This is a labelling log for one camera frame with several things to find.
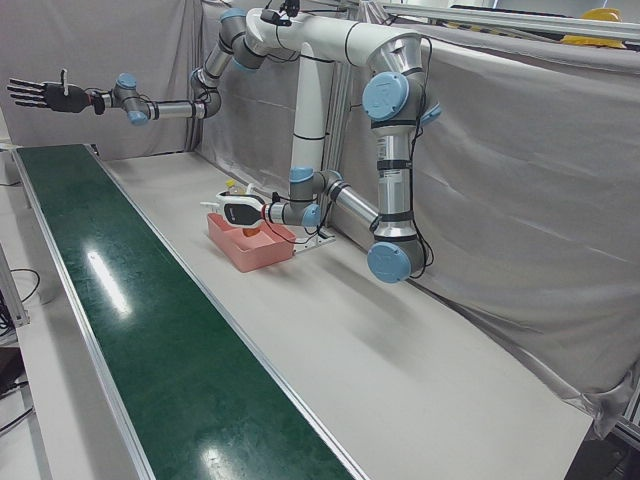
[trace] black cable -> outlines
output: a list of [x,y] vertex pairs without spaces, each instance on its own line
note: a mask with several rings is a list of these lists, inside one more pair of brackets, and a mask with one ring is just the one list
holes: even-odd
[[15,418],[14,420],[11,420],[9,423],[7,423],[5,426],[0,428],[0,435],[2,435],[3,433],[5,433],[7,430],[9,430],[10,428],[12,428],[13,426],[17,425],[18,423],[20,423],[22,420],[24,420],[30,413],[33,412],[33,407],[31,407],[29,410],[27,410],[26,412],[24,412],[22,415],[20,415],[19,417]]
[[315,197],[313,197],[311,200],[291,200],[290,198],[283,197],[279,193],[276,193],[276,195],[278,196],[277,198],[279,198],[280,200],[286,200],[287,202],[290,202],[290,203],[303,203],[303,202],[311,202],[311,203],[313,203],[313,202],[317,202],[318,201],[318,196],[317,195]]
[[334,10],[319,9],[319,10],[300,10],[302,13],[344,13],[347,11],[346,7],[336,8]]
[[40,279],[40,274],[38,272],[36,272],[35,270],[32,270],[31,268],[14,268],[14,269],[11,270],[11,273],[14,273],[14,272],[30,272],[30,273],[33,273],[36,276],[36,286],[33,287],[33,290],[31,290],[29,292],[29,295],[27,295],[26,297],[20,299],[20,301],[24,303],[27,300],[29,300],[29,298],[31,298],[31,296],[34,293],[36,293],[36,290],[40,286],[40,280],[41,280]]
[[0,399],[3,399],[4,397],[7,397],[7,396],[11,395],[12,393],[17,392],[18,390],[20,390],[21,388],[26,387],[27,385],[29,385],[28,381],[14,383],[13,385],[11,385],[7,389],[7,391],[5,391],[2,395],[0,395]]
[[318,226],[316,227],[316,231],[315,231],[315,232],[313,232],[313,233],[311,233],[311,234],[310,234],[310,236],[309,236],[309,237],[307,237],[307,239],[306,239],[304,242],[296,242],[296,241],[293,241],[293,240],[289,240],[288,238],[285,238],[284,236],[282,236],[282,235],[280,235],[278,232],[276,232],[276,231],[273,229],[273,227],[271,226],[271,223],[270,223],[270,222],[268,222],[267,220],[265,220],[265,222],[264,222],[264,223],[266,223],[266,224],[267,224],[267,226],[269,227],[269,229],[270,229],[273,233],[275,233],[276,235],[278,235],[278,236],[279,236],[281,239],[283,239],[285,242],[287,242],[287,243],[291,243],[291,244],[293,244],[293,245],[306,245],[307,243],[309,243],[309,241],[310,241],[312,238],[314,238],[314,237],[316,237],[316,236],[318,236],[318,235],[320,234],[320,230],[322,230],[322,227],[324,227],[324,223],[327,221],[327,216],[329,215],[329,210],[331,210],[331,206],[332,206],[332,205],[333,205],[333,201],[330,201],[330,202],[327,204],[327,210],[324,212],[324,216],[322,217],[322,220],[320,221],[320,225],[318,225]]
[[[420,120],[422,116],[422,111],[427,106],[426,105],[427,86],[429,84],[429,71],[431,67],[431,56],[433,54],[433,44],[431,43],[431,39],[426,35],[422,35],[422,37],[429,42],[429,55],[427,57],[427,68],[425,73],[424,88],[422,89],[422,96],[420,97],[420,108],[418,109],[418,116],[416,117],[416,129],[415,129],[415,133],[413,134],[413,138],[411,139],[411,149],[409,150],[409,163],[411,164],[411,168],[409,169],[409,204],[410,204],[411,211],[414,211],[413,210],[413,155],[415,153],[416,143],[418,141],[418,138],[420,138],[420,136],[422,136],[422,134],[424,133],[423,128],[420,126]],[[412,223],[413,223],[413,227],[416,230],[416,234],[418,235],[418,240],[420,241],[420,247],[422,248],[422,255],[424,258],[424,263],[422,264],[422,269],[420,270],[420,273],[418,273],[417,275],[411,275],[409,277],[413,280],[416,280],[420,278],[422,275],[424,275],[424,272],[426,271],[427,267],[430,267],[431,265],[433,265],[433,262],[435,261],[435,254],[433,252],[433,248],[431,248],[431,244],[427,241],[426,238],[424,238],[424,235],[422,235],[422,232],[420,231],[420,228],[418,227],[418,224],[416,222],[415,216],[412,220]]]
[[271,60],[273,63],[290,63],[296,62],[300,58],[300,52],[293,52],[289,58],[282,58],[274,55],[272,53],[267,54],[267,58]]

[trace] green conveyor belt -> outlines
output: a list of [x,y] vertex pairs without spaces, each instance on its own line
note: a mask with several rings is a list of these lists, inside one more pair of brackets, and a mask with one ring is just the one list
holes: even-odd
[[351,478],[84,146],[18,152],[157,479]]

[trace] pink plastic basket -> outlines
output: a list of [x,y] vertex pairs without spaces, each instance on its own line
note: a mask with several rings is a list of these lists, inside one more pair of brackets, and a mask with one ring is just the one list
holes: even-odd
[[217,213],[208,214],[207,222],[211,240],[241,272],[266,267],[293,256],[293,243],[289,242],[294,242],[296,236],[282,225],[272,224],[269,228],[262,223],[259,233],[245,237],[242,228],[232,227]]

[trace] yellow hard hat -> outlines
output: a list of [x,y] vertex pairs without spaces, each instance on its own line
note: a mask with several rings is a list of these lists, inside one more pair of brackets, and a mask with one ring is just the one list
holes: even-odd
[[[617,8],[594,8],[585,12],[580,18],[584,20],[603,20],[605,22],[620,22],[620,10]],[[627,48],[620,40],[609,38],[581,37],[565,35],[562,43],[572,45],[590,45],[594,47]]]

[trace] gray curtain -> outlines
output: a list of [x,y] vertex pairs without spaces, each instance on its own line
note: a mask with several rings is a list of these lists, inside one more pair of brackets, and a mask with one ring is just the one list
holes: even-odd
[[[154,100],[188,98],[201,18],[198,0],[4,0],[0,83],[59,81],[66,67],[70,83],[110,89],[130,72]],[[192,137],[183,119],[132,127],[120,110],[96,117],[16,107],[4,87],[0,106],[13,143],[24,146],[95,143],[111,159],[184,150]]]
[[[208,48],[224,7],[211,8]],[[436,257],[416,286],[592,415],[602,436],[632,394],[640,356],[640,56],[407,28],[439,39],[429,86],[444,111],[415,153],[417,221]],[[284,191],[296,76],[291,63],[229,71],[199,151]],[[356,75],[341,171],[375,202],[375,137],[358,107],[368,78]],[[372,243],[345,212],[332,222]]]

